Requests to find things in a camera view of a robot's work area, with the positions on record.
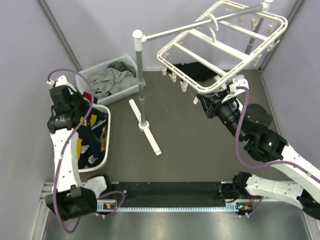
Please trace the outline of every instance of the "laundry basket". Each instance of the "laundry basket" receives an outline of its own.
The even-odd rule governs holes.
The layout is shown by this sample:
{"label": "laundry basket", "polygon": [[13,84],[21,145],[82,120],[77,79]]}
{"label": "laundry basket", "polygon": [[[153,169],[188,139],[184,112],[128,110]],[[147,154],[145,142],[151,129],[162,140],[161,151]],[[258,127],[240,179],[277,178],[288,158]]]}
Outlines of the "laundry basket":
{"label": "laundry basket", "polygon": [[107,125],[107,136],[106,136],[106,145],[105,145],[105,153],[104,153],[104,158],[102,160],[102,162],[100,162],[100,164],[98,166],[94,166],[94,167],[85,167],[83,169],[79,169],[79,173],[86,173],[86,172],[91,172],[91,171],[95,171],[98,169],[103,168],[106,163],[107,163],[107,158],[108,158],[108,149],[109,149],[109,139],[110,139],[110,119],[111,119],[111,113],[109,108],[107,108],[106,106],[103,105],[98,105],[98,104],[94,104],[93,108],[99,110],[102,113],[108,114],[108,125]]}
{"label": "laundry basket", "polygon": [[[83,74],[89,81],[92,81],[96,78],[97,74],[101,69],[107,68],[110,64],[114,62],[124,62],[125,64],[134,67],[136,73],[138,72],[137,64],[135,63],[135,61],[130,56],[125,55],[125,56],[116,57],[114,59],[105,61],[103,63],[100,63],[92,67],[89,67],[85,70],[80,71],[80,73]],[[90,92],[88,85],[86,84],[85,81],[83,81],[83,79],[80,76],[78,75],[75,76],[75,82],[81,94],[83,94],[84,92],[87,92],[87,93]],[[139,92],[138,84],[132,87],[129,87],[126,90],[119,91],[115,94],[112,94],[111,96],[99,98],[97,103],[101,105],[108,105],[115,101],[123,99],[125,97],[128,97],[132,94],[135,94],[137,92]]]}

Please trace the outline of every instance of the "cable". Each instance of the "cable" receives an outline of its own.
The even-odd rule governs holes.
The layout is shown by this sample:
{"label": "cable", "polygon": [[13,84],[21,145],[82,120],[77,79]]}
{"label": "cable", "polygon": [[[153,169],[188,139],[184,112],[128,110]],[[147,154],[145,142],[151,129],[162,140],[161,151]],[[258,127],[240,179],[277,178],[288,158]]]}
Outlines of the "cable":
{"label": "cable", "polygon": [[109,214],[104,215],[106,217],[110,217],[111,215],[115,214],[116,211],[118,210],[118,208],[120,208],[122,206],[122,204],[124,204],[124,201],[125,201],[125,198],[126,198],[125,194],[122,191],[115,190],[115,191],[111,191],[111,192],[108,192],[106,194],[103,194],[103,195],[99,196],[98,199],[105,198],[105,197],[110,196],[112,194],[121,194],[122,195],[122,199],[121,199],[121,202],[114,208],[114,210],[112,212],[110,212]]}
{"label": "cable", "polygon": [[54,176],[54,182],[53,182],[53,208],[54,208],[54,212],[55,212],[55,215],[56,215],[56,218],[60,224],[60,226],[68,233],[68,234],[72,234],[78,227],[79,225],[79,222],[80,222],[80,219],[81,217],[78,218],[78,220],[76,221],[75,223],[75,226],[72,230],[69,230],[63,220],[61,219],[61,216],[60,216],[60,213],[59,213],[59,209],[58,209],[58,203],[57,203],[57,192],[58,192],[58,189],[57,189],[57,185],[58,185],[58,179],[59,179],[59,172],[60,172],[60,168],[61,168],[61,163],[62,163],[62,158],[63,158],[63,155],[65,153],[65,150],[67,148],[67,145],[70,141],[70,139],[72,138],[72,136],[77,132],[77,130],[80,128],[80,126],[85,122],[85,120],[88,118],[89,114],[91,113],[91,110],[93,108],[93,105],[94,105],[94,90],[90,84],[90,82],[86,79],[85,76],[83,76],[81,73],[75,71],[75,70],[72,70],[72,69],[67,69],[67,68],[58,68],[58,69],[55,69],[53,71],[51,71],[49,74],[48,74],[48,77],[47,77],[47,80],[50,81],[50,77],[52,74],[56,73],[56,72],[60,72],[60,71],[66,71],[66,72],[71,72],[71,73],[74,73],[76,75],[79,75],[85,82],[86,84],[88,85],[89,89],[90,89],[90,93],[91,93],[91,103],[90,103],[90,107],[88,109],[88,111],[86,112],[85,116],[83,117],[83,119],[79,122],[79,124],[72,130],[72,132],[70,133],[69,137],[66,139],[63,147],[62,147],[62,150],[61,150],[61,154],[60,154],[60,159],[59,159],[59,162],[56,166],[56,172],[55,172],[55,176]]}
{"label": "cable", "polygon": [[250,205],[254,206],[254,203],[255,203],[255,197],[251,196]]}
{"label": "cable", "polygon": [[[245,100],[244,100],[244,104],[243,104],[243,107],[242,107],[242,111],[241,111],[241,114],[240,114],[240,117],[239,117],[238,125],[236,127],[235,136],[234,136],[234,139],[235,139],[235,154],[236,154],[236,157],[238,158],[239,162],[243,166],[245,166],[245,167],[247,167],[249,169],[264,169],[264,168],[267,168],[267,167],[270,167],[270,166],[273,166],[273,165],[277,165],[277,164],[288,164],[288,165],[291,165],[291,166],[301,170],[306,175],[309,174],[309,172],[307,170],[305,170],[303,167],[299,166],[296,163],[290,162],[290,161],[269,162],[269,163],[265,163],[264,165],[259,165],[259,166],[250,165],[250,164],[247,164],[246,162],[243,161],[243,159],[240,156],[240,152],[239,152],[239,136],[240,136],[240,131],[241,131],[241,128],[242,128],[242,124],[243,124],[244,119],[245,119],[246,110],[247,110],[247,106],[248,106],[248,103],[249,103],[250,93],[249,93],[249,89],[247,87],[237,86],[236,88],[237,89],[242,89],[242,90],[245,91]],[[318,179],[314,175],[311,174],[310,178],[312,178],[313,180],[315,180],[317,183],[320,184],[320,179]],[[260,206],[260,203],[261,203],[262,199],[263,199],[263,197],[260,198],[260,201],[258,202],[256,207],[254,208],[254,210],[247,215],[248,217],[250,217],[257,210],[257,208]]]}
{"label": "cable", "polygon": [[234,198],[234,199],[232,199],[232,200],[230,200],[230,201],[226,201],[225,196],[224,196],[224,192],[222,191],[222,189],[220,189],[219,192],[220,192],[221,197],[223,198],[224,202],[227,203],[227,204],[233,203],[234,201],[236,201],[236,200],[238,199],[238,198],[236,197],[236,198]]}
{"label": "cable", "polygon": [[262,202],[262,199],[264,199],[264,197],[262,196],[259,200],[259,202],[257,203],[257,205],[255,206],[255,208],[252,210],[252,212],[248,213],[247,217],[251,217],[252,214],[255,213],[255,211],[258,209],[258,207],[260,206],[261,202]]}

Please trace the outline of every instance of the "metal frame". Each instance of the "metal frame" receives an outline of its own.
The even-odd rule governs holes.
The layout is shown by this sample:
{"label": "metal frame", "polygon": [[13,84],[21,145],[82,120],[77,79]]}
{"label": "metal frame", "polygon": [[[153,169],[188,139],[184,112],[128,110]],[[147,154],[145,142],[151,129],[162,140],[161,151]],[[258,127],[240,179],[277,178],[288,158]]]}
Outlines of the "metal frame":
{"label": "metal frame", "polygon": [[68,58],[70,59],[70,61],[74,65],[75,69],[78,72],[80,72],[82,70],[82,67],[81,67],[80,63],[78,62],[74,52],[72,51],[65,35],[61,31],[54,15],[51,13],[50,8],[48,7],[46,0],[36,0],[36,1],[38,2],[39,6],[41,7],[41,10],[43,11],[46,18],[48,19],[55,35],[57,36],[59,42],[61,43],[66,55],[68,56]]}

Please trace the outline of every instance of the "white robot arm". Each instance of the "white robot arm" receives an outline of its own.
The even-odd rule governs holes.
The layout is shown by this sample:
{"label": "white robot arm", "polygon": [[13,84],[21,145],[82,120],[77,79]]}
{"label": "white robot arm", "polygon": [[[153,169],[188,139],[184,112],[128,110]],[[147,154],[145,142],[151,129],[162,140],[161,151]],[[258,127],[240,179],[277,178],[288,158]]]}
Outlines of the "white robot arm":
{"label": "white robot arm", "polygon": [[62,220],[69,220],[95,213],[98,197],[111,182],[108,176],[100,175],[89,179],[85,185],[81,183],[77,158],[77,132],[74,132],[61,156],[65,142],[81,122],[82,114],[89,110],[90,105],[64,75],[57,81],[51,80],[47,83],[52,86],[50,96],[53,101],[47,127],[54,146],[55,176],[58,174],[58,181],[56,198],[54,194],[47,195],[45,203]]}
{"label": "white robot arm", "polygon": [[[243,165],[249,168],[271,166],[295,183],[273,181],[240,172],[233,179],[233,192],[236,196],[262,196],[280,200],[320,219],[320,170],[300,156],[278,133],[268,129],[272,117],[262,106],[250,104],[243,109],[236,96],[248,91],[248,88],[244,76],[238,75],[219,92],[198,94],[197,98],[206,116],[218,117],[235,136],[237,157]],[[237,151],[238,141],[247,141],[244,149],[254,160],[265,165],[250,166],[243,162]]]}

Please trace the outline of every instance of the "white hanger rack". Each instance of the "white hanger rack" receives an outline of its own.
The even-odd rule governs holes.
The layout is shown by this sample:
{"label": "white hanger rack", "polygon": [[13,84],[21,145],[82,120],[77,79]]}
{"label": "white hanger rack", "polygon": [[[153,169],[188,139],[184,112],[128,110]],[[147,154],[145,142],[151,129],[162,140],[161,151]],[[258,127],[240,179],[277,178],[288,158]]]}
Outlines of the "white hanger rack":
{"label": "white hanger rack", "polygon": [[[234,25],[232,23],[229,23],[225,21],[226,19],[229,19],[231,17],[228,17],[228,15],[221,16],[221,17],[214,17],[213,12],[218,8],[218,7],[226,7],[227,9],[233,8],[237,10],[245,10],[249,9],[247,6],[235,3],[229,0],[221,0],[217,3],[215,3],[212,7],[210,7],[203,15],[201,15],[196,22],[198,21],[203,21],[210,19],[212,23],[215,25],[215,29],[218,31],[219,25],[224,25],[230,29],[233,29],[235,31],[241,32],[243,34],[246,34],[252,38],[259,39],[262,41],[262,43],[254,49],[250,54],[244,53],[242,51],[239,51],[233,47],[230,47],[216,39],[215,32],[212,28],[210,28],[210,31],[212,33],[212,36],[208,36],[196,29],[190,29],[188,31],[184,31],[183,33],[179,34],[175,39],[173,39],[171,42],[169,42],[166,46],[164,46],[157,54],[157,58],[160,62],[163,63],[163,66],[161,66],[162,73],[165,75],[167,72],[167,69],[170,69],[173,74],[170,75],[171,79],[173,81],[176,81],[176,76],[179,76],[183,81],[184,81],[184,89],[182,89],[184,92],[186,90],[186,83],[190,85],[192,88],[194,88],[198,93],[202,94],[208,94],[212,92],[216,92],[226,81],[236,75],[240,70],[242,70],[245,66],[248,64],[252,63],[254,65],[257,65],[260,58],[261,58],[261,53],[264,50],[267,50],[268,52],[271,51],[272,48],[275,47],[275,45],[278,44],[279,41],[276,41],[276,39],[286,30],[288,26],[288,21],[286,18],[282,16],[278,16],[266,11],[263,12],[255,12],[254,14],[257,15],[258,20],[253,19],[253,24],[252,24],[252,30],[248,30],[245,28],[242,28],[238,25]],[[241,23],[243,21],[243,16],[239,16],[238,22]],[[254,29],[257,26],[257,22],[260,20],[259,18],[263,19],[270,19],[273,21],[272,26],[269,28],[270,30],[266,32],[266,35],[262,35],[260,33],[257,33],[254,31]],[[238,59],[241,60],[239,64],[237,64],[234,68],[232,68],[230,71],[225,72],[224,70],[220,69],[216,65],[208,62],[207,60],[203,59],[202,57],[198,56],[194,52],[190,51],[189,49],[185,48],[180,44],[181,41],[183,41],[183,38],[187,35],[193,35],[200,40],[204,41],[208,46],[216,49],[220,49],[226,54],[229,54],[231,56],[234,56]],[[177,67],[175,67],[172,63],[170,63],[167,60],[168,56],[168,50],[172,47],[176,47],[186,54],[190,55],[193,57],[195,60],[198,62],[202,63],[212,71],[216,72],[219,74],[220,79],[217,80],[213,85],[204,87],[198,84],[196,81],[194,81],[192,78],[190,78],[188,75],[186,75],[184,72],[179,70]]]}
{"label": "white hanger rack", "polygon": [[[145,80],[144,80],[144,68],[143,68],[143,44],[146,42],[156,40],[159,38],[163,38],[166,36],[170,36],[173,34],[180,33],[175,39],[173,39],[171,42],[169,42],[166,46],[164,46],[157,54],[157,58],[160,62],[163,63],[161,66],[161,71],[163,75],[166,75],[167,69],[170,69],[172,71],[172,74],[170,74],[170,78],[173,82],[177,80],[177,76],[179,76],[182,80],[181,82],[181,88],[182,91],[186,91],[188,85],[190,85],[192,88],[194,88],[198,93],[212,93],[219,90],[219,88],[226,83],[226,81],[236,75],[240,70],[242,70],[245,66],[247,66],[249,63],[253,62],[254,64],[257,64],[259,59],[261,58],[261,53],[267,49],[267,51],[270,51],[272,48],[275,47],[275,45],[278,44],[279,41],[276,41],[276,39],[286,30],[288,21],[282,16],[278,16],[275,14],[268,13],[268,9],[270,7],[270,4],[274,0],[264,0],[264,2],[252,6],[247,7],[242,4],[238,4],[229,0],[221,0],[212,5],[202,16],[200,16],[196,22],[191,23],[189,25],[177,27],[174,29],[170,29],[167,31],[155,33],[149,36],[146,36],[142,33],[140,30],[135,30],[132,34],[134,38],[134,48],[136,52],[136,63],[137,63],[137,77],[138,77],[138,86],[139,86],[139,102],[140,102],[140,108],[136,105],[135,101],[131,99],[129,101],[130,106],[139,122],[138,126],[141,131],[143,131],[156,155],[160,155],[162,152],[152,135],[150,131],[150,125],[148,121],[146,121],[146,114],[145,114]],[[213,15],[213,12],[218,7],[225,6],[228,9],[228,14],[215,17]],[[245,28],[242,28],[240,26],[234,25],[232,23],[227,22],[226,20],[232,19],[232,18],[238,18],[238,24],[241,24],[241,22],[244,20],[244,15],[247,14],[255,14],[257,16],[257,19],[252,19],[252,29],[248,30]],[[266,35],[261,35],[258,33],[261,24],[263,22],[263,19],[271,19],[273,23],[269,25],[269,29],[267,31]],[[214,29],[216,31],[219,30],[219,25],[224,25],[228,28],[231,28],[235,31],[242,32],[246,35],[249,35],[251,37],[250,42],[247,46],[247,49],[245,52],[241,52],[237,49],[234,49],[233,47],[230,47],[220,41],[216,38],[216,33],[213,30],[213,28],[210,25],[214,25]],[[203,26],[210,26],[210,31],[212,36],[205,35],[204,33],[198,31],[197,29]],[[239,64],[237,64],[233,69],[231,69],[229,72],[226,72],[219,67],[213,65],[212,63],[208,62],[207,60],[203,59],[202,57],[198,56],[194,52],[190,51],[189,49],[185,48],[181,45],[182,39],[187,36],[188,34],[191,34],[202,41],[205,42],[205,44],[209,45],[210,47],[217,48],[222,50],[223,52],[232,55],[238,59],[241,60]],[[252,50],[253,43],[255,39],[259,39],[263,41],[255,50]],[[220,75],[220,78],[216,78],[216,82],[209,86],[204,87],[199,85],[196,81],[194,81],[192,78],[187,76],[184,72],[179,70],[177,67],[175,67],[172,63],[170,63],[167,60],[167,57],[169,53],[167,52],[172,47],[179,48],[183,52],[187,53],[188,55],[192,56],[194,59],[196,59],[198,62],[202,63],[209,69],[213,70],[214,72],[218,73]]]}

